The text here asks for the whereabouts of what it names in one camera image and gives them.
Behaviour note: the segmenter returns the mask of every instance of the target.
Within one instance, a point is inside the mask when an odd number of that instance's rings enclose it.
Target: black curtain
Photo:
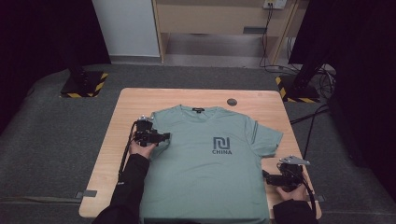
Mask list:
[[[290,63],[335,68],[335,123],[352,159],[370,167],[396,201],[394,8],[385,0],[311,1]]]
[[[7,0],[0,15],[0,133],[38,79],[70,62],[110,63],[91,0]]]

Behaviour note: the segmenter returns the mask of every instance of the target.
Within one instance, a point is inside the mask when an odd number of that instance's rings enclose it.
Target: hand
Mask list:
[[[139,146],[136,141],[132,141],[131,145],[129,146],[129,153],[130,154],[139,154],[146,159],[149,158],[149,155],[151,154],[152,150],[156,147],[156,144],[153,143],[149,145],[148,147],[141,147]]]
[[[301,184],[297,189],[292,190],[291,192],[286,192],[281,187],[276,187],[276,191],[280,194],[280,197],[284,200],[293,199],[294,201],[305,201],[306,197],[306,187],[304,184]]]

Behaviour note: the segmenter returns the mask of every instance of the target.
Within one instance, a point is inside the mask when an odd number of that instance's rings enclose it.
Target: gray carpet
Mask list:
[[[73,198],[88,184],[120,94],[128,87],[277,91],[276,74],[261,69],[147,65],[95,65],[109,73],[95,98],[61,98],[62,71],[33,86],[21,110],[0,136],[0,197]],[[290,119],[321,104],[285,103]],[[310,119],[293,125],[304,148]],[[320,223],[396,223],[396,204],[373,173],[347,155],[330,114],[317,116],[307,153],[321,204]],[[3,223],[90,223],[79,204],[0,203]]]

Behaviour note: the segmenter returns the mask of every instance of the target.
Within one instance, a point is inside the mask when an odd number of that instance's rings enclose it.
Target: yellow black hazard tape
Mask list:
[[[68,93],[61,93],[61,97],[64,98],[80,98],[80,97],[95,97],[99,94],[99,91],[103,88],[103,85],[105,84],[105,80],[107,78],[108,74],[103,73],[98,84],[96,85],[95,91],[94,92],[68,92]]]
[[[283,102],[320,103],[319,98],[290,98],[280,77],[276,78],[276,84]]]

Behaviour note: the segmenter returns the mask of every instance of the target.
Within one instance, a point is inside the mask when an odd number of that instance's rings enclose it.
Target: black sleeve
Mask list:
[[[288,200],[274,205],[276,224],[318,224],[307,202]]]
[[[148,159],[139,154],[131,155],[114,189],[110,206],[93,223],[139,223],[139,206],[148,170]]]

